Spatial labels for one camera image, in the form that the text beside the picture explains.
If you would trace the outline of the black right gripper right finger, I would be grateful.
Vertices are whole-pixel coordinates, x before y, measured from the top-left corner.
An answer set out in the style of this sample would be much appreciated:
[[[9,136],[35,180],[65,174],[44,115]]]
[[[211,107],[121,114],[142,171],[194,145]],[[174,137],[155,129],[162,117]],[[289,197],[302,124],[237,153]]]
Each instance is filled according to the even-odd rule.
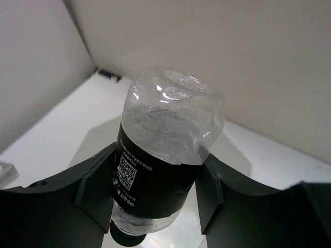
[[[195,181],[208,247],[330,247],[330,184],[279,190],[210,155]]]

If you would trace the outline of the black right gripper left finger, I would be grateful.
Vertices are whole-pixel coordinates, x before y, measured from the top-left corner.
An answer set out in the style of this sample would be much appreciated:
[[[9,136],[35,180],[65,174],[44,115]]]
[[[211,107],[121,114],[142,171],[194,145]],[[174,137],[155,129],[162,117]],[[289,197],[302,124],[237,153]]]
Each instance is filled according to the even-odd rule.
[[[1,247],[101,247],[115,144],[28,187],[1,190]]]

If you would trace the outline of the clear bottle black label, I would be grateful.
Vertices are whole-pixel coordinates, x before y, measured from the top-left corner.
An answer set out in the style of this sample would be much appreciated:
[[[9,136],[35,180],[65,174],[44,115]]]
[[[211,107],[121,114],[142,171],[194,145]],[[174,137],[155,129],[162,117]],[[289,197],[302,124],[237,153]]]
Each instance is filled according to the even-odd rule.
[[[224,95],[169,67],[128,89],[116,141],[110,234],[133,247],[178,217],[224,124]]]

